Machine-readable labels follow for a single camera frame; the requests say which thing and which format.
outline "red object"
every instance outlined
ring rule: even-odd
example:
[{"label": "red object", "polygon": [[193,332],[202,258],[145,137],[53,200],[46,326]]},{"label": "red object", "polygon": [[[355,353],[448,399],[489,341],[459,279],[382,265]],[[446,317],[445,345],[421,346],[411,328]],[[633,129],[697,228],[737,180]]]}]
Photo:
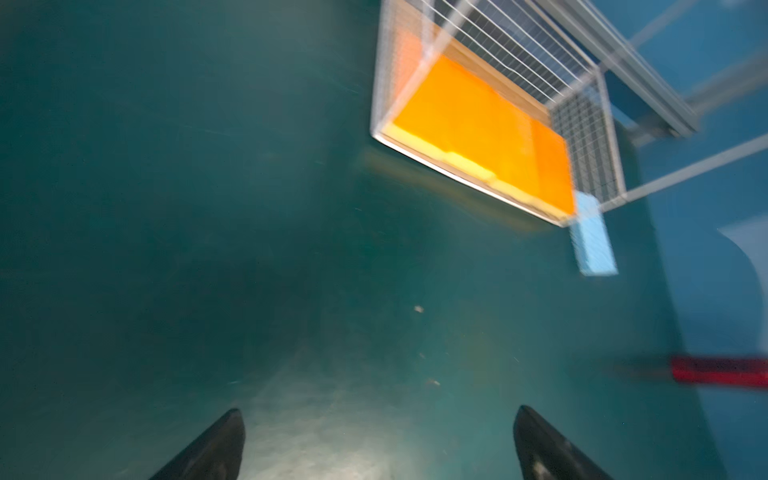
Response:
[{"label": "red object", "polygon": [[670,367],[681,383],[768,389],[768,359],[674,356]]}]

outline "light blue sponge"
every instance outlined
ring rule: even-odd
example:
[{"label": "light blue sponge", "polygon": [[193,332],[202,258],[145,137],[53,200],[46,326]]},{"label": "light blue sponge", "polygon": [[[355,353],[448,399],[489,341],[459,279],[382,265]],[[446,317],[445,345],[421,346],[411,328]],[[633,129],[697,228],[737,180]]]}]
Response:
[{"label": "light blue sponge", "polygon": [[578,269],[586,276],[618,274],[600,202],[590,194],[576,192],[576,211],[576,222],[571,225],[571,240]]}]

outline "green floor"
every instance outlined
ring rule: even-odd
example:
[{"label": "green floor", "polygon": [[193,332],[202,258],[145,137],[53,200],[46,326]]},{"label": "green floor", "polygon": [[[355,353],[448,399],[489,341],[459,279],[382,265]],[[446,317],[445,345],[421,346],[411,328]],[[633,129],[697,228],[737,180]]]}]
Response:
[{"label": "green floor", "polygon": [[650,371],[680,338],[646,205],[587,279],[567,230],[377,144],[378,16],[0,17],[0,477],[141,480],[239,406],[246,480],[520,478],[522,403],[617,480],[724,477]]}]

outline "wire basket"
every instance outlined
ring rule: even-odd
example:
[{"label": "wire basket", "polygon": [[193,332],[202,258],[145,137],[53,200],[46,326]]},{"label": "wire basket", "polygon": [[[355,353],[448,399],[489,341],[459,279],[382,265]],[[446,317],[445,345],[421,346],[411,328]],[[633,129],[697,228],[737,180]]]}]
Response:
[{"label": "wire basket", "polygon": [[[409,41],[403,41],[403,32],[408,32]],[[532,0],[383,0],[373,137],[508,204],[561,226],[569,223],[383,133],[440,55],[458,59],[487,78],[502,97],[516,95],[518,103],[528,102],[532,117],[541,112],[566,141],[575,190],[595,196],[601,204],[625,193],[601,70]]]}]

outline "blue wall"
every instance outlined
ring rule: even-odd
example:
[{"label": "blue wall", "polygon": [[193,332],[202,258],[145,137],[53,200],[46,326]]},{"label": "blue wall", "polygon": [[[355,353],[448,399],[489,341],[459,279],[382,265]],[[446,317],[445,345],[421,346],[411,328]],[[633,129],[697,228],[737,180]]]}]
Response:
[{"label": "blue wall", "polygon": [[[673,0],[594,0],[628,38]],[[700,0],[639,48],[681,94],[768,44],[768,2]],[[644,181],[685,167],[768,132],[768,89],[701,119],[690,139],[660,140],[639,153]],[[685,346],[702,355],[766,355],[768,247],[742,250],[742,232],[768,245],[768,151],[654,194],[651,214],[670,294]],[[743,225],[751,224],[744,232]],[[764,478],[768,471],[768,396],[739,389],[699,388],[723,463],[733,480]]]}]

